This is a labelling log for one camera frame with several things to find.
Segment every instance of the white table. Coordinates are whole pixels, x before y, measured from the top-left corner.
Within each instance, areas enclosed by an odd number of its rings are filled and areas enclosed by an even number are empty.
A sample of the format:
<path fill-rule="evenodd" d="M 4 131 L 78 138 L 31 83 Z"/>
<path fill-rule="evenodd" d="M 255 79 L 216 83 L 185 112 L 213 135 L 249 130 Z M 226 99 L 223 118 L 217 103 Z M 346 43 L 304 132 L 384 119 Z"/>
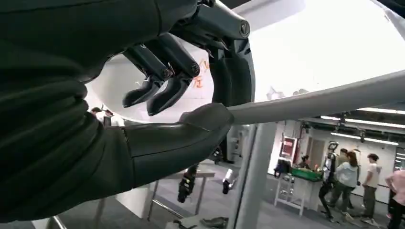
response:
<path fill-rule="evenodd" d="M 286 198 L 280 198 L 280 192 L 282 185 L 287 185 L 287 191 L 284 195 Z M 302 216 L 304 208 L 318 211 L 318 206 L 320 205 L 320 200 L 318 198 L 319 190 L 322 185 L 322 182 L 313 182 L 298 177 L 294 177 L 294 183 L 290 178 L 288 181 L 285 181 L 282 177 L 278 179 L 278 185 L 276 190 L 276 198 L 274 200 L 274 205 L 277 206 L 277 203 L 283 203 L 289 205 L 293 208 L 299 209 L 299 216 Z"/>

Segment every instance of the robotic finger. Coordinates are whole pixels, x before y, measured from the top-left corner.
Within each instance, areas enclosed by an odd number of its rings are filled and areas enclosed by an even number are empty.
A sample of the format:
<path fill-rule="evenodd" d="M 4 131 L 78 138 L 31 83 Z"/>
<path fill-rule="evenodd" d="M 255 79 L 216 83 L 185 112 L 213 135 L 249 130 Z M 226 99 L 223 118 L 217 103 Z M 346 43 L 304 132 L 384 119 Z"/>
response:
<path fill-rule="evenodd" d="M 172 70 L 164 65 L 144 44 L 129 47 L 123 54 L 146 77 L 139 89 L 132 90 L 125 95 L 122 101 L 125 108 L 150 99 L 173 75 Z"/>
<path fill-rule="evenodd" d="M 148 100 L 149 115 L 156 115 L 173 106 L 186 92 L 200 67 L 185 48 L 170 34 L 164 34 L 146 43 L 146 46 L 174 72 L 163 92 Z"/>

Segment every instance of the man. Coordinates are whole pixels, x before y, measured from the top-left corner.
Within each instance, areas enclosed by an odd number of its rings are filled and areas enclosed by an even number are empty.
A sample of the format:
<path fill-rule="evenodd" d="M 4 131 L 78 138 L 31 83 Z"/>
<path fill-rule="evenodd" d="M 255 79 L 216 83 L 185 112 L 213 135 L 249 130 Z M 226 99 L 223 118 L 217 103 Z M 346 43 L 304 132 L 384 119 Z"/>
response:
<path fill-rule="evenodd" d="M 394 193 L 392 201 L 390 201 L 391 219 L 388 224 L 388 229 L 398 229 L 401 225 L 402 214 L 405 213 L 405 170 L 395 171 L 392 175 L 385 179 L 387 186 Z"/>
<path fill-rule="evenodd" d="M 367 169 L 366 180 L 363 183 L 364 213 L 362 221 L 365 223 L 375 225 L 375 221 L 373 219 L 375 207 L 375 191 L 377 190 L 378 187 L 378 181 L 380 178 L 382 168 L 381 166 L 377 165 L 379 157 L 376 154 L 369 154 L 367 158 L 370 164 Z"/>
<path fill-rule="evenodd" d="M 101 109 L 98 107 L 93 107 L 90 111 L 93 115 L 96 115 L 97 113 L 101 112 Z"/>

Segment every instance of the ceiling light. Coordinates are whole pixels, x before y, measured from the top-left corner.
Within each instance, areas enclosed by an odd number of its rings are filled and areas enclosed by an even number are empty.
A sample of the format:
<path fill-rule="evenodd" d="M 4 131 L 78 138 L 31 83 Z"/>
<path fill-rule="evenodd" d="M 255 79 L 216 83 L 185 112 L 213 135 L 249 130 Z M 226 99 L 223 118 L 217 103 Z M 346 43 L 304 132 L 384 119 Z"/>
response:
<path fill-rule="evenodd" d="M 329 117 L 329 116 L 321 116 L 320 118 L 322 118 L 322 119 L 328 119 L 328 120 L 335 120 L 335 121 L 339 121 L 339 120 L 340 120 L 340 118 Z"/>
<path fill-rule="evenodd" d="M 405 115 L 405 111 L 392 110 L 392 109 L 380 109 L 380 108 L 366 107 L 366 108 L 360 108 L 360 109 L 358 109 L 358 110 L 359 110 L 359 111 L 370 111 L 370 112 L 379 112 L 379 113 L 389 113 L 389 114 Z"/>
<path fill-rule="evenodd" d="M 355 138 L 355 139 L 360 139 L 359 136 L 353 136 L 353 135 L 344 135 L 344 134 L 339 134 L 339 133 L 334 133 L 332 132 L 331 135 L 335 135 L 335 136 L 340 136 L 340 137 L 348 137 L 348 138 Z"/>
<path fill-rule="evenodd" d="M 360 136 L 344 135 L 344 134 L 339 134 L 339 133 L 334 133 L 334 132 L 332 132 L 331 135 L 340 136 L 340 137 L 354 138 L 354 139 L 361 139 Z M 365 137 L 364 140 L 369 141 L 369 142 L 377 142 L 377 143 L 382 143 L 382 144 L 387 144 L 387 145 L 393 145 L 393 146 L 399 145 L 397 142 L 389 142 L 389 141 L 373 139 L 373 138 L 367 138 L 367 137 Z"/>
<path fill-rule="evenodd" d="M 396 114 L 396 110 L 391 110 L 391 109 L 380 109 L 380 108 L 372 108 L 372 107 L 367 107 L 367 108 L 361 108 L 358 109 L 359 111 L 370 111 L 370 112 L 380 112 L 380 113 L 390 113 L 390 114 Z"/>
<path fill-rule="evenodd" d="M 380 125 L 380 126 L 388 126 L 388 127 L 395 127 L 395 128 L 405 128 L 405 125 L 394 124 L 394 123 L 380 123 L 380 122 L 350 119 L 350 118 L 346 118 L 345 120 L 346 120 L 346 122 L 349 122 L 349 123 L 361 123 L 361 124 Z"/>
<path fill-rule="evenodd" d="M 367 137 L 365 137 L 364 140 L 369 141 L 369 142 L 377 142 L 377 143 L 383 143 L 383 144 L 387 144 L 387 145 L 393 145 L 393 146 L 399 145 L 397 142 L 389 142 L 389 141 L 373 139 L 373 138 L 367 138 Z"/>

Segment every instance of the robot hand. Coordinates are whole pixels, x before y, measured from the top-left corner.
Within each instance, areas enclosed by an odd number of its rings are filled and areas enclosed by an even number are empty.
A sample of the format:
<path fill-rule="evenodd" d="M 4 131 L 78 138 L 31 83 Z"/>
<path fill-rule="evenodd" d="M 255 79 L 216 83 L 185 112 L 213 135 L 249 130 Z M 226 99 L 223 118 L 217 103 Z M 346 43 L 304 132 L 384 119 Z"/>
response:
<path fill-rule="evenodd" d="M 51 217 L 198 164 L 232 125 L 226 106 L 254 98 L 248 23 L 220 1 L 6 0 L 0 12 L 1 222 Z M 133 57 L 157 87 L 196 73 L 168 32 L 209 52 L 214 103 L 173 124 L 104 128 L 86 112 L 84 83 L 115 54 Z M 181 96 L 187 82 L 173 81 L 151 114 Z M 150 100 L 155 86 L 127 105 Z"/>
<path fill-rule="evenodd" d="M 176 23 L 170 33 L 209 53 L 213 102 L 232 106 L 253 101 L 255 75 L 247 39 L 250 26 L 246 20 L 220 1 L 200 1 L 196 14 Z M 123 105 L 129 107 L 147 101 L 148 114 L 152 116 L 174 105 L 198 76 L 200 68 L 170 34 L 145 45 L 136 45 L 124 52 L 146 75 L 146 80 L 141 88 L 127 94 Z M 167 80 L 166 89 L 154 96 Z"/>

